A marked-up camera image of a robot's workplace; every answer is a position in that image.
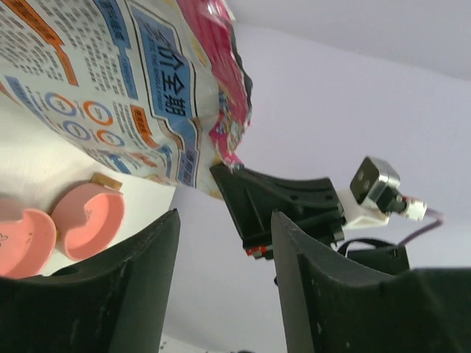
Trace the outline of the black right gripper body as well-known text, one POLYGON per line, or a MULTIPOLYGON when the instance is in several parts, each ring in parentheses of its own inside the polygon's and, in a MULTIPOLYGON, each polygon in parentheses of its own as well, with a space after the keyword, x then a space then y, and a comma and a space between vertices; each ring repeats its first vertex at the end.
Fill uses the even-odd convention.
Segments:
MULTIPOLYGON (((294 206, 281 211, 310 238, 326 246, 344 239, 342 226, 345 217, 338 208, 316 209, 294 206)), ((242 246, 247 255, 254 258, 273 258, 271 213, 262 218, 260 226, 255 218, 242 221, 242 246)), ((368 268, 391 275, 409 269, 406 248, 376 238, 356 238, 342 244, 339 254, 368 268)))

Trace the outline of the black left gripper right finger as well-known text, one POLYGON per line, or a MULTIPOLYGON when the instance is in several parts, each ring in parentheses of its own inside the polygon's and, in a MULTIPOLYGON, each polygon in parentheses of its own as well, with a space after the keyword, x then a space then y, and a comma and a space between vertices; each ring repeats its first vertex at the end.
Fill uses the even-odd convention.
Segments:
POLYGON ((289 352, 468 352, 470 270, 397 276, 356 263, 272 215, 289 352))

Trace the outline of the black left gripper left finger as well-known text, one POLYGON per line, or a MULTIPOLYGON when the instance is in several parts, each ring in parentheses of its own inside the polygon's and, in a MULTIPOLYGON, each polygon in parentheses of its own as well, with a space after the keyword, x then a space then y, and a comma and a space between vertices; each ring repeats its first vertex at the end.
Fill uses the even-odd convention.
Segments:
POLYGON ((157 352, 180 236, 170 210, 49 276, 1 280, 3 352, 157 352))

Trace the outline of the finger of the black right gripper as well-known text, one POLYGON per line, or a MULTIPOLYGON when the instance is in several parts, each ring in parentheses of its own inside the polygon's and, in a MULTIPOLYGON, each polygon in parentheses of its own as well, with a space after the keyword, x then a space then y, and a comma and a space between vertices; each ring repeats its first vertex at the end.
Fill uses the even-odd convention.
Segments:
POLYGON ((260 226, 268 213, 294 206, 316 209, 343 207, 328 178, 293 180, 261 174, 245 167, 223 164, 210 168, 242 241, 242 221, 255 218, 260 226))

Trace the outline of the pet food bag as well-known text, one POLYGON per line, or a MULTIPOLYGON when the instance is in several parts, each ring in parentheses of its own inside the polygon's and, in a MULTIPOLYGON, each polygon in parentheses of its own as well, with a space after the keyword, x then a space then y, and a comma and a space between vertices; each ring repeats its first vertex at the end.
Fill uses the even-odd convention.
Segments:
POLYGON ((220 192, 251 80, 224 1, 3 1, 1 91, 108 168, 220 192))

